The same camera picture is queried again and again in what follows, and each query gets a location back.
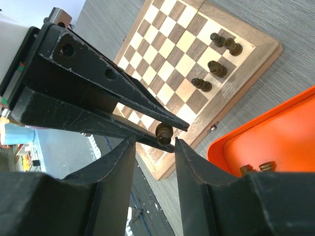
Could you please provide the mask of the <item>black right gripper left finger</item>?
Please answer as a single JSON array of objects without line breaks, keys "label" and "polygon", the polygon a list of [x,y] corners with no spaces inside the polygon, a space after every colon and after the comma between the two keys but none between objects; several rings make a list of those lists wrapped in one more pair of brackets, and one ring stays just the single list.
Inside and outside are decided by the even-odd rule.
[{"label": "black right gripper left finger", "polygon": [[67,175],[1,172],[3,236],[123,236],[135,162],[135,138]]}]

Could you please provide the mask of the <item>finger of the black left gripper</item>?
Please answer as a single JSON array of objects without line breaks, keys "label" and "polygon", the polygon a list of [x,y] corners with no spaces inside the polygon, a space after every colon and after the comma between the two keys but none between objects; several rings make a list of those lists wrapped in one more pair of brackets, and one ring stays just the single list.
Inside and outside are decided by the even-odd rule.
[{"label": "finger of the black left gripper", "polygon": [[166,110],[135,78],[127,75],[78,35],[56,24],[44,23],[37,53],[62,72],[73,74],[104,90],[108,96],[144,115],[187,131],[189,124]]},{"label": "finger of the black left gripper", "polygon": [[156,136],[139,125],[115,114],[88,111],[61,100],[46,96],[28,87],[18,98],[12,116],[24,125],[90,133],[125,139],[133,136],[139,143],[173,153],[172,144],[161,146]]}]

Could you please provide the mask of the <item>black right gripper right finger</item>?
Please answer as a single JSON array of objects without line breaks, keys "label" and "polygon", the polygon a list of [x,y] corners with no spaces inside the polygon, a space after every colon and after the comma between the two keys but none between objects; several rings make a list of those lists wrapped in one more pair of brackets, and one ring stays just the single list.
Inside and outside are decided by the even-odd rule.
[{"label": "black right gripper right finger", "polygon": [[312,236],[314,173],[253,172],[235,177],[175,140],[186,236]]}]

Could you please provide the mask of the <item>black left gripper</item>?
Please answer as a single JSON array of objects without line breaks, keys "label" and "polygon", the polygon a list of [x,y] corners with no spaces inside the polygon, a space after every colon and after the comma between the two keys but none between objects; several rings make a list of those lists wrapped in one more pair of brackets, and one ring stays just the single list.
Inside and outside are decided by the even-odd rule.
[{"label": "black left gripper", "polygon": [[15,105],[24,106],[29,110],[49,110],[49,96],[44,92],[33,89],[27,84],[27,70],[34,64],[36,57],[49,59],[49,23],[44,23],[42,28],[30,27],[23,39],[3,81],[0,84],[1,104],[13,110]]}]

